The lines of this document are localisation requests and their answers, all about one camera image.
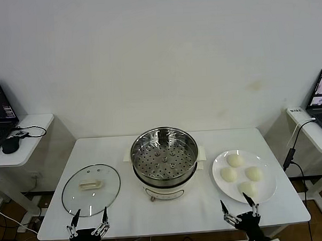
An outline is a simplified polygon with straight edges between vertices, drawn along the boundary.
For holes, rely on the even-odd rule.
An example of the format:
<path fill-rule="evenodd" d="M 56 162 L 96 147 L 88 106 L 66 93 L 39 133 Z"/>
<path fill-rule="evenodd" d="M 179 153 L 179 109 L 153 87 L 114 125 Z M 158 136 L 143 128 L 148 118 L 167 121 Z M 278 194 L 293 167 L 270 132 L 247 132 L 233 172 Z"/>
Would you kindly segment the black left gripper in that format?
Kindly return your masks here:
<path fill-rule="evenodd" d="M 79 217 L 80 210 L 78 210 L 73 216 L 70 225 L 66 226 L 66 230 L 69 233 L 69 241 L 100 241 L 101 237 L 104 237 L 105 233 L 107 233 L 108 229 L 110 228 L 107 207 L 104 208 L 102 222 L 96 229 L 90 228 L 76 231 Z"/>

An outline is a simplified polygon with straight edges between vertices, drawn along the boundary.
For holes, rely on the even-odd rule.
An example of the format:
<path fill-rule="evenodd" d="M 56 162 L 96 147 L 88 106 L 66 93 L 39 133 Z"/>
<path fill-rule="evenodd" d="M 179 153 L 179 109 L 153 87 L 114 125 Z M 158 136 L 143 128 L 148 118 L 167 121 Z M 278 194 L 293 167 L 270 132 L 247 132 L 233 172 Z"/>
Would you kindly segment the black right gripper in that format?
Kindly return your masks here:
<path fill-rule="evenodd" d="M 236 229 L 244 231 L 247 234 L 248 241 L 265 241 L 265 234 L 258 225 L 261 219 L 258 212 L 258 204 L 256 204 L 246 193 L 243 192 L 242 194 L 252 208 L 252 213 L 243 213 L 234 216 L 229 213 L 223 201 L 220 200 L 223 218 L 228 224 L 234 226 Z"/>

